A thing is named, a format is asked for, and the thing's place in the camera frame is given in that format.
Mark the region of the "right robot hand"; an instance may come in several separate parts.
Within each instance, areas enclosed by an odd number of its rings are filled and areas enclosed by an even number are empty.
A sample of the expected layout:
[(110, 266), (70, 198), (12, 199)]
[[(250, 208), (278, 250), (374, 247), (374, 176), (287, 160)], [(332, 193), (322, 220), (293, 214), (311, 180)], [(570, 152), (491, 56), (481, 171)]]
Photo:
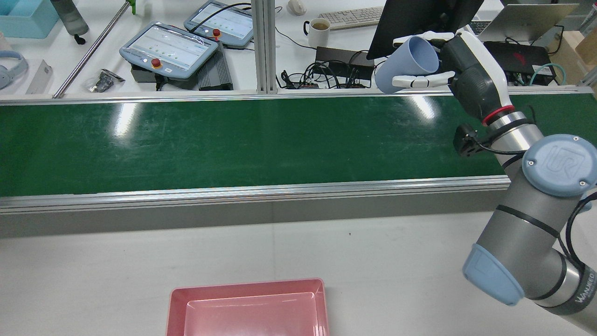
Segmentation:
[(515, 111), (505, 74), (473, 34), (427, 31), (396, 38), (394, 46), (389, 65), (377, 74), (384, 93), (447, 86), (485, 126)]

